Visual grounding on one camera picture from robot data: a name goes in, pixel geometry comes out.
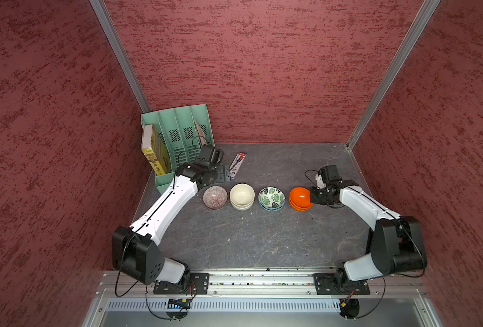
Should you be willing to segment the orange bowl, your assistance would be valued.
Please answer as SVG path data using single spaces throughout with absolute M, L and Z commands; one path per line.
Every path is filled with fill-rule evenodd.
M 298 211 L 298 212 L 306 212 L 306 211 L 309 211 L 309 210 L 310 210 L 310 209 L 313 207 L 313 205 L 312 205 L 312 204 L 311 204 L 309 207 L 299 207 L 299 206 L 296 206 L 296 205 L 295 205 L 295 204 L 293 204 L 293 203 L 290 203 L 290 206 L 291 206 L 291 207 L 292 207 L 294 210 L 296 210 L 296 211 Z
M 290 203 L 296 207 L 307 208 L 311 207 L 310 191 L 304 187 L 295 187 L 289 194 Z

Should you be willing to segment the purple striped bowl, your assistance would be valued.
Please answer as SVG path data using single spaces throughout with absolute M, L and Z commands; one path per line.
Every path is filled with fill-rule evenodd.
M 203 194 L 203 203 L 211 210 L 222 209 L 228 200 L 227 191 L 220 186 L 211 186 Z

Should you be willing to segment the green leaf bowl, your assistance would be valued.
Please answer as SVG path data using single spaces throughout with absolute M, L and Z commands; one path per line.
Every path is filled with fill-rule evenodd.
M 284 206 L 286 197 L 284 193 L 276 187 L 265 187 L 258 195 L 259 204 L 268 208 Z
M 277 212 L 277 211 L 280 211 L 280 210 L 283 208 L 283 206 L 281 206 L 281 207 L 276 207 L 276 208 L 268 208 L 268 207 L 263 206 L 263 205 L 261 205 L 261 204 L 260 204 L 260 207 L 261 207 L 263 210 L 268 211 L 268 212 Z

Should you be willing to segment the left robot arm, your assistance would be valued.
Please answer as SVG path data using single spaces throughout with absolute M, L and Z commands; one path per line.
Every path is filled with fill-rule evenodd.
M 203 187 L 217 180 L 224 151 L 204 145 L 191 162 L 184 162 L 160 198 L 128 228 L 112 234 L 113 267 L 146 286 L 156 281 L 185 288 L 189 284 L 186 264 L 165 257 L 158 248 L 163 235 L 186 203 Z

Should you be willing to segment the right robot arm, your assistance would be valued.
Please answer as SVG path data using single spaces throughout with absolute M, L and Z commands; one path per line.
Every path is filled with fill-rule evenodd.
M 425 274 L 427 256 L 423 229 L 416 218 L 403 216 L 380 204 L 356 182 L 344 180 L 336 166 L 318 170 L 314 183 L 310 190 L 312 204 L 349 208 L 372 231 L 368 252 L 343 263 L 335 273 L 339 289 L 392 274 L 410 278 Z

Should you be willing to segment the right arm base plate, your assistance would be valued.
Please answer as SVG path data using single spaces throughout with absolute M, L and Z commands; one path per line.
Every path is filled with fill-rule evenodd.
M 365 296 L 370 295 L 366 281 L 351 281 L 338 271 L 334 274 L 313 274 L 314 286 L 318 295 L 331 296 Z

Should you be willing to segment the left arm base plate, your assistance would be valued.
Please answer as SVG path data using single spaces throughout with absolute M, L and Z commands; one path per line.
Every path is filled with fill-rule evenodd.
M 169 283 L 167 281 L 157 281 L 153 294 L 162 295 L 187 295 L 196 296 L 207 294 L 210 275 L 203 272 L 186 273 L 179 283 Z

